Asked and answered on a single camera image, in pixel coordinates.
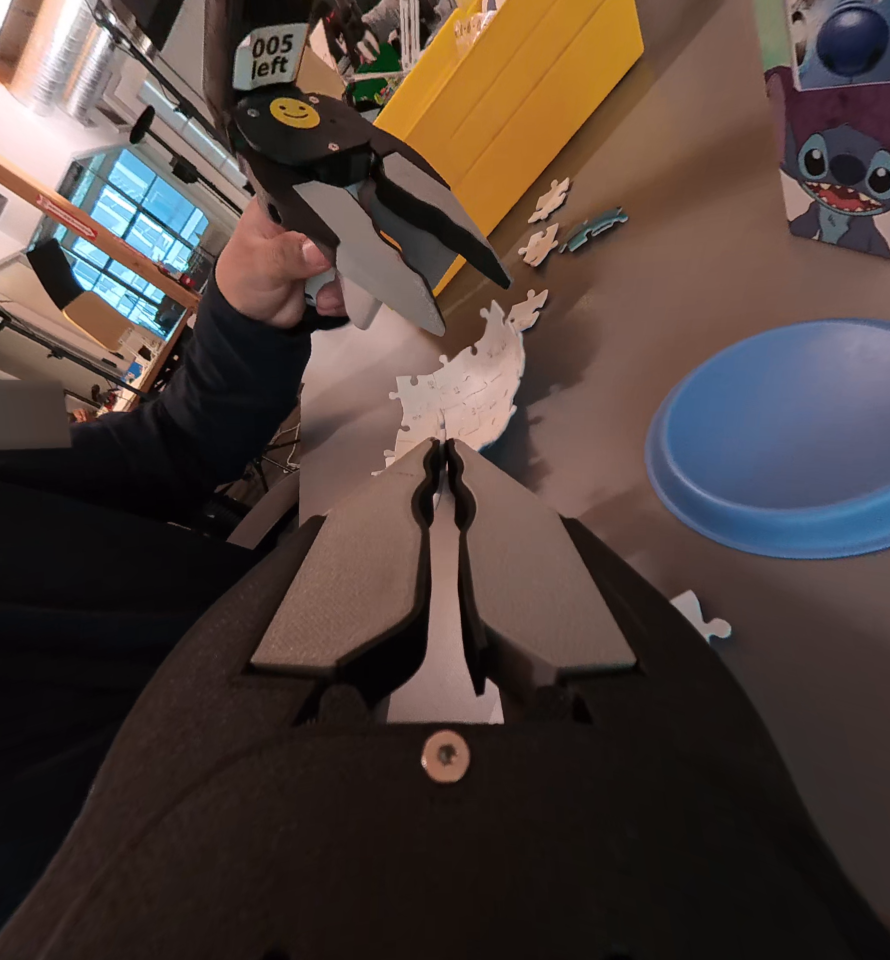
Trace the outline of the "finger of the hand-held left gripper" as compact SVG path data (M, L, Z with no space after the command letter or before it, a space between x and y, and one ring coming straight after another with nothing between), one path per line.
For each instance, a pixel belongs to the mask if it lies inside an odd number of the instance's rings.
M511 286L509 271L449 186L399 152L381 158L372 177L373 220L429 288L458 258L502 289Z
M322 182L305 182L294 190L336 236L334 269L354 326L367 330L385 306L433 335L445 334L427 280L381 238L351 193Z

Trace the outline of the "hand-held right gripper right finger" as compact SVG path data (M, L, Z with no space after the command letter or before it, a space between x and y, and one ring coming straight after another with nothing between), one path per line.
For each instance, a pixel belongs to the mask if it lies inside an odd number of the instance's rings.
M458 600L476 693L633 668L636 655L563 519L456 438L445 447L459 530Z

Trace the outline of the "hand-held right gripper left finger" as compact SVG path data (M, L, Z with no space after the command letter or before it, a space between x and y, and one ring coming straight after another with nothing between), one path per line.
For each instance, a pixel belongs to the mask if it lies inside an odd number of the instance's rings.
M438 439L421 441L321 519L254 669L353 687L370 708L417 672L441 453Z

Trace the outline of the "white assembled puzzle ball section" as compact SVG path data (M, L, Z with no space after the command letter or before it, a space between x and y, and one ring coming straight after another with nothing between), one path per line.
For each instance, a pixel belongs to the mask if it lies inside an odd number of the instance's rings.
M383 452L388 469L425 439L460 440L480 451L504 433L517 407L525 369L523 332L493 301L480 311L481 338L430 374L398 376L389 394L402 417L394 446Z

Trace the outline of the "person's left forearm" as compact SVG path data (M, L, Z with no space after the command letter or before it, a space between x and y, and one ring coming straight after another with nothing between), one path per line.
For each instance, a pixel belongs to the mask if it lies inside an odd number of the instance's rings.
M248 318L212 282L162 393L73 429L72 495L182 521L258 458L297 403L310 351L304 322L284 330Z

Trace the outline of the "single pointed white puzzle piece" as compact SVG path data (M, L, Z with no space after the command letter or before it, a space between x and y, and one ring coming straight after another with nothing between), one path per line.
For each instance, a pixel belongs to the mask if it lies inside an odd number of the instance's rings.
M559 224L554 222L545 229L532 234L525 246L518 250L523 263L533 269L540 267L558 246L558 230Z

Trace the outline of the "blue printed puzzle piece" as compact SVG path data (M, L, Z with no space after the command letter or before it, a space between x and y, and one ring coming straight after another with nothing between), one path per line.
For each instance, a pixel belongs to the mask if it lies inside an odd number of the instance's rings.
M606 233L613 227L627 223L628 214L623 207L609 208L594 217L584 220L571 229L560 246L559 253L574 253L595 237Z

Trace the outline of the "printed cardboard puzzle box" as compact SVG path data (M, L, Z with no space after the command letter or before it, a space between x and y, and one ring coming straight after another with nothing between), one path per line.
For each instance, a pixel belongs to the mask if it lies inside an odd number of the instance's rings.
M890 1L754 6L790 233L890 259Z

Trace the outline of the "person's left hand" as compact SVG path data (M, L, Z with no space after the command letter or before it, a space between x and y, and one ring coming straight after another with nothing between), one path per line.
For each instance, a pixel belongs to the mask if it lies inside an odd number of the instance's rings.
M216 260L214 284L243 316L292 330L307 311L307 281L331 269L311 239L274 222L253 197Z

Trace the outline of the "yellow plastic bin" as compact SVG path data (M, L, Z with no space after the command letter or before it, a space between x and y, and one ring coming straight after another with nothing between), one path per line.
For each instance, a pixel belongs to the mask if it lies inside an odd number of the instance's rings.
M490 234L643 54L634 1L503 2L470 46L457 2L377 117Z

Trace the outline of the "large window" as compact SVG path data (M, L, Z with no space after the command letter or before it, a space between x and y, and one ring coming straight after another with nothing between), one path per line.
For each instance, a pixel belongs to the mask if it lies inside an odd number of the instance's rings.
M57 192L176 282L194 291L204 286L214 261L201 244L210 227L206 212L133 151L113 148L72 160ZM70 227L43 217L30 246L48 239L59 242L86 291L133 325L163 339L171 335L184 310L172 297Z

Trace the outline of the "blue round plastic stand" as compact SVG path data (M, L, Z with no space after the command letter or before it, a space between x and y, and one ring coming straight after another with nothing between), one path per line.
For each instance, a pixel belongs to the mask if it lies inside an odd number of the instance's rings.
M644 461L667 509L720 545L794 560L890 548L890 321L727 347L667 396Z

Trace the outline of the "silver ventilation duct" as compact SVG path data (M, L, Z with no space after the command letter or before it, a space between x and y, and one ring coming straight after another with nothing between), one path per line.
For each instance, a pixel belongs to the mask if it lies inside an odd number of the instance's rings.
M0 37L11 6L0 1ZM33 114L60 111L91 126L127 38L111 2L41 2L8 82L12 96Z

